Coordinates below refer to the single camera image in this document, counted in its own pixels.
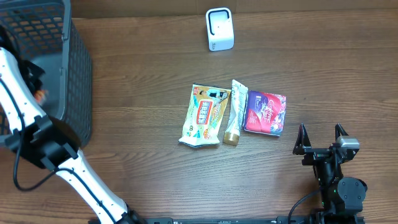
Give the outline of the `small orange tissue pack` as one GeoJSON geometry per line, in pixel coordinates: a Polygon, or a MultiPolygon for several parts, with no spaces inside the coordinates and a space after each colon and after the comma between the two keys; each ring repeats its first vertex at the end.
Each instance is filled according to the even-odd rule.
{"type": "Polygon", "coordinates": [[[40,105],[43,105],[45,103],[45,101],[47,100],[48,93],[49,92],[47,90],[37,90],[34,93],[34,98],[35,98],[36,102],[40,105]]]}

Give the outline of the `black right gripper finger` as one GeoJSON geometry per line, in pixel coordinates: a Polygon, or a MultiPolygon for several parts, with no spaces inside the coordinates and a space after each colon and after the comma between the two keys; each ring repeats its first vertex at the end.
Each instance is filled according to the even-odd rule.
{"type": "Polygon", "coordinates": [[[341,136],[348,136],[348,133],[344,130],[340,123],[337,123],[335,125],[335,141],[337,141],[341,136]]]}
{"type": "Polygon", "coordinates": [[[310,143],[307,130],[303,123],[300,124],[298,129],[298,136],[293,148],[293,154],[305,155],[309,150],[311,150],[312,145],[310,143]]]}

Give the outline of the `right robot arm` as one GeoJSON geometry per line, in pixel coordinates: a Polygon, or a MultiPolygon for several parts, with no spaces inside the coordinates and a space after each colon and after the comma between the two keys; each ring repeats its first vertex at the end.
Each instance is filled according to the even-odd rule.
{"type": "Polygon", "coordinates": [[[368,186],[354,177],[345,177],[341,165],[354,159],[360,150],[357,138],[350,136],[341,126],[335,126],[335,141],[327,148],[312,147],[304,124],[292,151],[303,155],[302,164],[313,168],[318,190],[301,198],[290,209],[288,223],[364,223],[358,213],[363,211],[368,186]],[[294,210],[306,199],[320,194],[322,208],[314,208],[307,217],[293,217],[294,210]]]}

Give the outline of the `yellow wet wipes packet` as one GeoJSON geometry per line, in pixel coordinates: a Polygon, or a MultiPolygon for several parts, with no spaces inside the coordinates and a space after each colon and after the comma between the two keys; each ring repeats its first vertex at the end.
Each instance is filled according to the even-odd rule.
{"type": "Polygon", "coordinates": [[[191,147],[219,144],[218,133],[231,90],[194,84],[179,143],[191,147]]]}

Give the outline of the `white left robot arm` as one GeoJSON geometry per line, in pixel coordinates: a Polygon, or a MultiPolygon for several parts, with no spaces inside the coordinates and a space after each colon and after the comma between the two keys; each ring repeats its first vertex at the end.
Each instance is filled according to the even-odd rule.
{"type": "Polygon", "coordinates": [[[46,114],[28,89],[16,57],[1,48],[1,106],[11,135],[4,143],[33,165],[68,182],[100,223],[145,223],[115,195],[89,165],[80,140],[66,123],[46,114]]]}

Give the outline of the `red purple tissue pack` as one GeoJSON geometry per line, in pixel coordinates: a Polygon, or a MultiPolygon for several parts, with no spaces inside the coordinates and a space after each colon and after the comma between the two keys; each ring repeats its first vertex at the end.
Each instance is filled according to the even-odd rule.
{"type": "Polygon", "coordinates": [[[286,101],[285,95],[249,90],[243,129],[280,136],[284,129],[286,101]]]}

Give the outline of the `white tube gold cap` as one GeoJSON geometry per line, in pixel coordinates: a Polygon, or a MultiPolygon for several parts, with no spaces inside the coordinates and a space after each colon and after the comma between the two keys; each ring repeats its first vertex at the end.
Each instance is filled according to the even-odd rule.
{"type": "Polygon", "coordinates": [[[243,125],[248,88],[237,80],[232,80],[231,87],[229,120],[224,133],[223,142],[225,144],[237,146],[243,125]]]}

